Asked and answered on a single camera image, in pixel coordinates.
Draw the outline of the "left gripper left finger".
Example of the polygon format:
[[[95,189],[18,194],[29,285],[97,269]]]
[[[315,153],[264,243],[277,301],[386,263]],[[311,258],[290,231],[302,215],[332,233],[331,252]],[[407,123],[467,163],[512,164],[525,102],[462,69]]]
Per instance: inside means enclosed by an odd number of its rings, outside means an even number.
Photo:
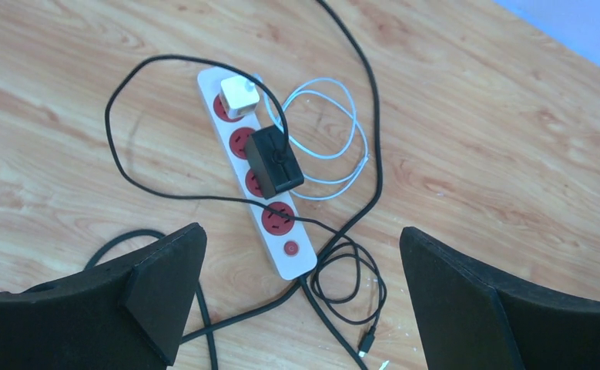
[[[88,270],[0,292],[0,369],[173,365],[206,243],[193,223]]]

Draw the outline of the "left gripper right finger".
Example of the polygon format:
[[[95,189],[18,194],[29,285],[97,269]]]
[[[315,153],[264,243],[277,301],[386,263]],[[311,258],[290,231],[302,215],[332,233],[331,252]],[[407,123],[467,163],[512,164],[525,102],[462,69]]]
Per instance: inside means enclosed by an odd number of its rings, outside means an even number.
[[[430,369],[600,369],[600,301],[531,283],[416,227],[401,260]]]

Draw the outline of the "white red power strip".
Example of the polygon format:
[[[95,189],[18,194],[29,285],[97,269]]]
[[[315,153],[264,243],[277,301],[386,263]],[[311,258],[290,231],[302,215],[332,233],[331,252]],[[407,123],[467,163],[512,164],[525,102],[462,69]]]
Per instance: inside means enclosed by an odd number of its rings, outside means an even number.
[[[243,197],[255,202],[250,213],[269,259],[282,279],[292,281],[317,266],[317,255],[303,223],[291,219],[297,215],[292,197],[262,197],[244,153],[246,139],[261,128],[260,122],[254,113],[230,119],[219,99],[220,83],[235,75],[220,67],[204,69],[197,76],[199,91]]]

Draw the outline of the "black charger adapter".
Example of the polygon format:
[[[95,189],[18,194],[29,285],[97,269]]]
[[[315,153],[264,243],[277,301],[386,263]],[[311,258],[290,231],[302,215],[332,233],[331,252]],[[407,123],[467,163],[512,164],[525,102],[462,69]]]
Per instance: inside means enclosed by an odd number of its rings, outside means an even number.
[[[293,190],[305,181],[288,140],[276,126],[252,133],[245,154],[264,199]]]

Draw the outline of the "white usb charger plug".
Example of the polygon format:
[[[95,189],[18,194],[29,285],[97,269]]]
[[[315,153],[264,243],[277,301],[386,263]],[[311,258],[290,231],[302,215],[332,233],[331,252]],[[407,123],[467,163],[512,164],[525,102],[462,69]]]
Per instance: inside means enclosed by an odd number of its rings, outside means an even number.
[[[253,113],[260,101],[256,85],[240,75],[220,82],[219,97],[226,117],[232,121]]]

